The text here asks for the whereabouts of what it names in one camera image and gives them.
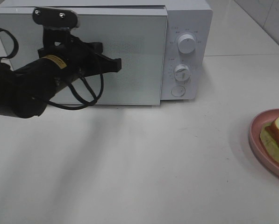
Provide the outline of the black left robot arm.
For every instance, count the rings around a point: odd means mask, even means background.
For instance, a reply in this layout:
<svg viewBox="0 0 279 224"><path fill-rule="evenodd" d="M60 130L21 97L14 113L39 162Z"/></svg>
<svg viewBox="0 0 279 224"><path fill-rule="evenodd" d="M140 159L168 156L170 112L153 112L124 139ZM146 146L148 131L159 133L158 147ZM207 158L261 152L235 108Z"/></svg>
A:
<svg viewBox="0 0 279 224"><path fill-rule="evenodd" d="M27 119L48 105L70 111L93 106L101 94L86 78L122 68L121 59L103 55L101 42L83 42L68 29L44 28L38 55L16 70L0 57L0 115Z"/></svg>

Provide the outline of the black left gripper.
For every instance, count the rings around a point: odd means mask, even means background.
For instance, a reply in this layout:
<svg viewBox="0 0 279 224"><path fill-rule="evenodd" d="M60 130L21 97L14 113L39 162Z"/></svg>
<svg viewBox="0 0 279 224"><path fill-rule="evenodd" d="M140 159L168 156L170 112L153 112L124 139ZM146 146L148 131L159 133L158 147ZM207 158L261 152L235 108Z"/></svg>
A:
<svg viewBox="0 0 279 224"><path fill-rule="evenodd" d="M37 76L45 82L73 82L122 69L120 58L103 53L101 42L83 42L68 28L43 28L43 47L38 50Z"/></svg>

